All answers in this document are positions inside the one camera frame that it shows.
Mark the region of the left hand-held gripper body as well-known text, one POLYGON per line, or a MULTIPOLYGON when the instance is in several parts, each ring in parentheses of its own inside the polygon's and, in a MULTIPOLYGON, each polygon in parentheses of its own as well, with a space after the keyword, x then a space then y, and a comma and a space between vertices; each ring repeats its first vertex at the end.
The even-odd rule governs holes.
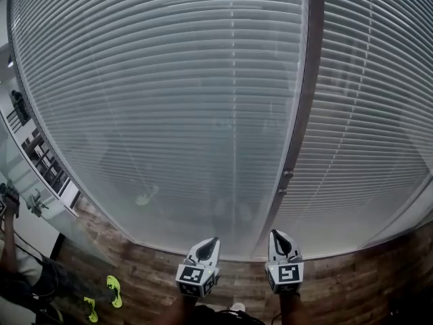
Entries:
POLYGON ((203 299, 217 285, 218 274, 218 267, 187 259, 179 264, 175 281, 183 296, 203 299))

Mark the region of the person's left forearm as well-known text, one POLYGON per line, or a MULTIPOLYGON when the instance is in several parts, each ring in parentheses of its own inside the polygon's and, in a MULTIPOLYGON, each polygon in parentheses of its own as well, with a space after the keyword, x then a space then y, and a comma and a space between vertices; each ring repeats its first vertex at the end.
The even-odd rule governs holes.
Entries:
POLYGON ((196 306, 197 299, 187 296, 179 296, 170 305, 166 312, 168 325, 185 325, 196 306))

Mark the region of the frosted glass door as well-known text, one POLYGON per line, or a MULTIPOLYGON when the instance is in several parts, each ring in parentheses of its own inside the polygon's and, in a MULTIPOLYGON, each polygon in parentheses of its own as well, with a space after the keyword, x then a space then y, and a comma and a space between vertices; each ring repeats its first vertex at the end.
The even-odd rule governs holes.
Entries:
POLYGON ((0 114, 0 183, 11 180, 20 195, 19 217, 14 227, 19 237, 49 256, 55 241, 65 236, 76 248, 113 265, 114 263, 96 245, 72 210, 65 206, 51 190, 40 173, 30 164, 30 159, 18 145, 9 124, 0 114), (30 194, 41 192, 41 201, 49 208, 42 210, 41 217, 32 214, 26 206, 30 194))

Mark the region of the person's right forearm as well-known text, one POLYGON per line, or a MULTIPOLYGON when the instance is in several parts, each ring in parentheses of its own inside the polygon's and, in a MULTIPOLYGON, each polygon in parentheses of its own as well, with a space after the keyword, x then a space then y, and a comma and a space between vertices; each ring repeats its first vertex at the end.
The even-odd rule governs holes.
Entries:
POLYGON ((298 293, 280 294, 281 325, 311 325, 308 312, 298 293))

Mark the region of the black railing with wooden handrail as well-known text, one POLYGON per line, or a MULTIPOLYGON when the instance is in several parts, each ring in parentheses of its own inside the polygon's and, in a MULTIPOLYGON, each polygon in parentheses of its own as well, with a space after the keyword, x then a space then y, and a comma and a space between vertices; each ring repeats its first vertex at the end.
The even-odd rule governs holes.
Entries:
POLYGON ((27 138, 22 147, 43 179, 61 196, 70 180, 41 135, 27 138))

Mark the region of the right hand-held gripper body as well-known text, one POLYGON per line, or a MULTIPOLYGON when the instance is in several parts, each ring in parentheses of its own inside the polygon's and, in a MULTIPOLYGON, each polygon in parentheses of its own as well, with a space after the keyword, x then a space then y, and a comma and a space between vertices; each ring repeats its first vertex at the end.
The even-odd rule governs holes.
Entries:
POLYGON ((271 259, 265 263, 265 273, 275 295, 296 294, 303 282, 304 261, 301 257, 271 259))

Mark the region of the black metal railing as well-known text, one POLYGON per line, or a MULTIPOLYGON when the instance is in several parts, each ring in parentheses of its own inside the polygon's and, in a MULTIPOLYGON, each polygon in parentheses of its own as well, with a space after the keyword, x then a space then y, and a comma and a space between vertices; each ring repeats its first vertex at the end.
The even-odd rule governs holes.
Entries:
POLYGON ((16 133, 21 127, 25 126, 29 120, 30 115, 20 109, 12 110, 7 116, 7 121, 14 133, 16 133))

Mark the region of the person's dark clothing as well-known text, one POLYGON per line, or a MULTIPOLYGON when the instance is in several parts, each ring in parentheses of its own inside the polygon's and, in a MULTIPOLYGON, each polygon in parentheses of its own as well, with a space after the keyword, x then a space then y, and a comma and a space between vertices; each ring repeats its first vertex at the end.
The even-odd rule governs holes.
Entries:
POLYGON ((265 325, 243 311, 215 311, 205 305, 196 306, 187 325, 265 325))

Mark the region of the grey aluminium frame post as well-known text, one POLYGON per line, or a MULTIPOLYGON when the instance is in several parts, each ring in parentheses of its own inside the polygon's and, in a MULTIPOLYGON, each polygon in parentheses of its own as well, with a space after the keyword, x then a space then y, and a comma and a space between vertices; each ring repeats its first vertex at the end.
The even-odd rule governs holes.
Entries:
POLYGON ((264 259, 259 255, 258 251, 263 245, 263 242, 267 239, 281 203, 286 197, 286 195, 278 196, 277 191, 280 188, 284 188, 288 193, 288 186, 294 178, 294 175, 291 179, 285 178, 283 172, 289 169, 293 170, 294 174, 316 90, 323 42, 324 0, 307 0, 307 3, 308 11, 304 55, 302 57, 302 76, 300 78, 300 89, 298 89, 297 93, 295 113, 291 118, 293 124, 290 131, 290 143, 288 144, 285 157, 281 160, 281 171, 277 178, 275 190, 273 191, 273 197, 269 205, 267 218, 263 228, 260 230, 255 247, 250 254, 250 260, 252 261, 262 261, 264 259))
POLYGON ((116 221, 106 213, 106 211, 100 206, 98 201, 95 201, 94 198, 88 193, 87 189, 84 188, 80 181, 76 178, 76 175, 70 170, 68 163, 64 160, 64 157, 60 155, 60 150, 56 146, 56 144, 52 141, 50 134, 47 132, 46 126, 41 122, 40 114, 37 112, 35 108, 35 102, 31 98, 30 89, 26 84, 26 79, 24 76, 24 70, 21 64, 20 56, 18 55, 18 44, 16 41, 16 37, 18 36, 18 32, 21 31, 20 26, 16 26, 16 22, 18 18, 14 16, 14 0, 7 0, 7 38, 9 43, 9 52, 12 56, 12 60, 14 62, 14 71, 18 80, 18 85, 20 87, 20 92, 24 97, 24 101, 28 109, 30 110, 30 115, 34 120, 37 128, 41 132, 42 138, 49 145, 49 147, 53 150, 53 154, 55 159, 60 163, 60 165, 64 168, 65 172, 69 176, 69 178, 74 182, 77 188, 84 194, 90 201, 90 203, 112 224, 117 230, 119 230, 123 236, 125 236, 129 242, 133 244, 139 244, 134 238, 132 238, 123 227, 118 225, 116 221))

